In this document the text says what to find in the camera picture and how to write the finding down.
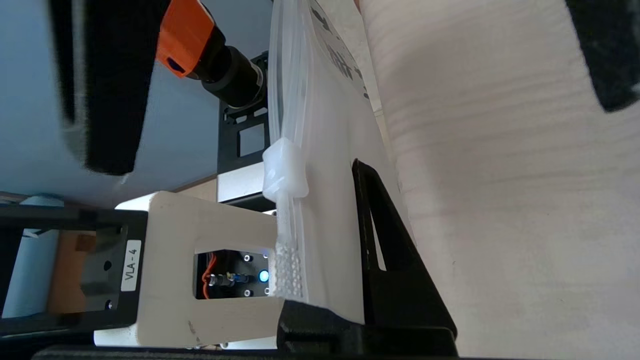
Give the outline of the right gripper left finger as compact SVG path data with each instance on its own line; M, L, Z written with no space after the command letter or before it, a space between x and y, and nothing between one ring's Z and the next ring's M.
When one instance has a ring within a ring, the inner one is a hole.
M349 330L362 326L324 307L294 300L284 301L278 319L281 330Z

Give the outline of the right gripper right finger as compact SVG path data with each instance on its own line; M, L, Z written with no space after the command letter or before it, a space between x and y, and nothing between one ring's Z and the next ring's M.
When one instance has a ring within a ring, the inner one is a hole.
M457 326L382 178L358 159L351 170L366 325L444 329L457 337Z

